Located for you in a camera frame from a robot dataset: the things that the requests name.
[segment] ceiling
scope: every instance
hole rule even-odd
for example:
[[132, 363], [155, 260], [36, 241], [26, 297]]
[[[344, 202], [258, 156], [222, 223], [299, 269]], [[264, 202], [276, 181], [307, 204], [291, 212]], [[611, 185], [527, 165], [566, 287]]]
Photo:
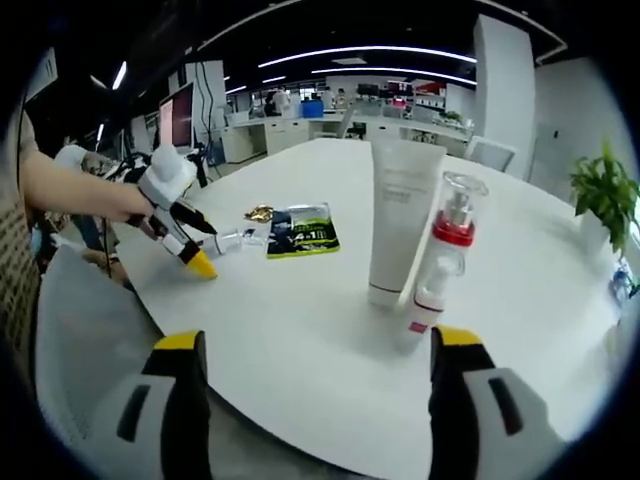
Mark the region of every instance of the ceiling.
[[[336, 58], [359, 54], [322, 55], [263, 69], [257, 65], [298, 53], [359, 45], [400, 45], [474, 56], [473, 27], [479, 13], [530, 32], [534, 56], [557, 48], [557, 40], [520, 12], [563, 37], [556, 2], [536, 0], [414, 0], [400, 4], [370, 0], [112, 0], [96, 14], [92, 2], [53, 2], [49, 28], [56, 49], [59, 80], [30, 102], [38, 140], [50, 149], [66, 134], [89, 138], [109, 119], [149, 113], [168, 94], [166, 78], [185, 60], [223, 60], [228, 88], [261, 86], [266, 78], [286, 75], [286, 81], [313, 78], [314, 69], [335, 68]], [[262, 15], [233, 27], [251, 15]], [[572, 45], [560, 54], [577, 55]], [[365, 52], [369, 66], [427, 70], [473, 80], [473, 64], [450, 58], [403, 52]], [[111, 87], [121, 63], [129, 73], [120, 90], [95, 86], [89, 75]]]

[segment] desk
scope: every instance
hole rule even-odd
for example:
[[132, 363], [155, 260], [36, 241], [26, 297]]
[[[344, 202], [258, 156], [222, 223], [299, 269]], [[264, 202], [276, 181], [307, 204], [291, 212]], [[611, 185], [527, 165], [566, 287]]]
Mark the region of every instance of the desk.
[[[475, 331], [496, 365], [513, 368], [547, 402], [558, 434], [576, 438], [609, 391], [597, 352], [616, 318], [607, 293], [613, 255], [584, 258], [572, 208], [545, 192], [460, 159], [447, 157], [443, 167], [477, 175], [490, 196], [442, 323]], [[259, 203], [327, 201], [337, 253], [267, 260], [248, 246], [218, 259], [210, 282], [142, 236], [118, 253], [165, 334], [206, 332], [209, 384], [242, 414], [335, 465], [424, 480], [429, 342], [412, 356], [397, 353], [394, 319], [367, 302], [372, 177], [369, 143], [319, 139], [193, 200], [221, 230], [241, 225]]]
[[[225, 127], [220, 130], [220, 136], [227, 163], [242, 163], [263, 152], [274, 155], [313, 140], [317, 133], [326, 130], [327, 125], [334, 125], [333, 130], [337, 131], [337, 125], [342, 122], [342, 118], [343, 111], [336, 111], [322, 118], [255, 118]], [[468, 140], [467, 135], [459, 130], [432, 123], [367, 115], [354, 115], [351, 121], [366, 124], [365, 140], [380, 137], [413, 140], [417, 132], [429, 133], [436, 135], [436, 143], [460, 156]]]

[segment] white round table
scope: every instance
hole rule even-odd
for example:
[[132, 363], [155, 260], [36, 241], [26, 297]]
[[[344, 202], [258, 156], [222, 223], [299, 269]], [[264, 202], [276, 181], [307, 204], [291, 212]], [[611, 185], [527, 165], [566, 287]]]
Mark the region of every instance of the white round table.
[[[477, 333], [497, 366], [512, 368], [547, 402], [558, 434], [575, 438], [610, 387], [600, 350], [617, 315], [607, 293], [613, 256], [585, 258], [572, 208], [545, 192], [465, 160], [447, 157], [443, 169], [477, 175], [490, 196], [442, 323]], [[242, 227], [243, 214], [261, 203], [320, 202], [331, 207], [337, 253], [267, 260], [248, 246], [218, 259], [219, 277], [207, 282], [142, 235], [118, 252], [165, 334], [206, 332], [209, 384], [242, 414], [340, 467], [425, 479], [429, 342], [400, 354], [394, 319], [367, 302], [370, 145], [298, 145], [194, 200], [219, 230]]]

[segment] white tube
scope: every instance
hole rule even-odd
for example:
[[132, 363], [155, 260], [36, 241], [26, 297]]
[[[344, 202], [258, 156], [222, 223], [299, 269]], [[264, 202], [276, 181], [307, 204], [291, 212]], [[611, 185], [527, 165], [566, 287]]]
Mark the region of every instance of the white tube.
[[372, 142], [373, 246], [369, 301], [393, 307], [429, 217], [444, 147], [403, 140]]

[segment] forearm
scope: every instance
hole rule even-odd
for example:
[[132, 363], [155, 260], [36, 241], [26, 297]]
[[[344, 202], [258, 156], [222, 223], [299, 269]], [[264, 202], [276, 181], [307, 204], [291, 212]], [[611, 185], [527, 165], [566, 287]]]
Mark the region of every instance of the forearm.
[[42, 211], [96, 215], [114, 221], [126, 221], [131, 214], [153, 213], [134, 185], [57, 167], [40, 152], [33, 152], [22, 163], [20, 184], [27, 205]]

